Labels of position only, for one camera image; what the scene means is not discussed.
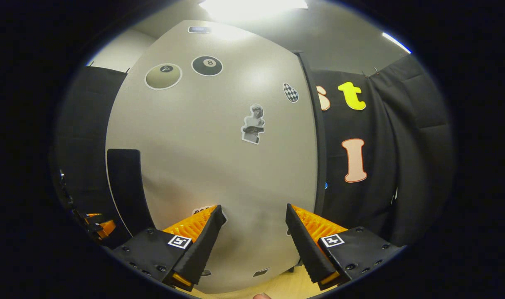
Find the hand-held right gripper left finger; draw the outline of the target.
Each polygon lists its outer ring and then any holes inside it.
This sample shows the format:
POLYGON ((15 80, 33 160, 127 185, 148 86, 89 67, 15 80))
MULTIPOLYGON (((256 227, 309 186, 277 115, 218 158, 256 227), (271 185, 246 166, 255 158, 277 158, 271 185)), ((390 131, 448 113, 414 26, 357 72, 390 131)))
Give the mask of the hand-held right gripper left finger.
POLYGON ((165 230, 146 228, 110 250, 110 255, 158 284, 191 291, 199 283, 226 221, 222 207, 211 206, 165 230))

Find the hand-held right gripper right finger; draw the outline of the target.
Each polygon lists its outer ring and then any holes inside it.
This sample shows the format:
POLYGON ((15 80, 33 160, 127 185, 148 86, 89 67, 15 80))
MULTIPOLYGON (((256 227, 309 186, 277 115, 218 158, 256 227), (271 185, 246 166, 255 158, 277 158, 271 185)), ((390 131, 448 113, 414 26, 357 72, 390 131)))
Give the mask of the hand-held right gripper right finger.
POLYGON ((346 229, 292 204, 285 223, 309 278, 322 291, 361 279, 402 252, 365 227, 346 229))

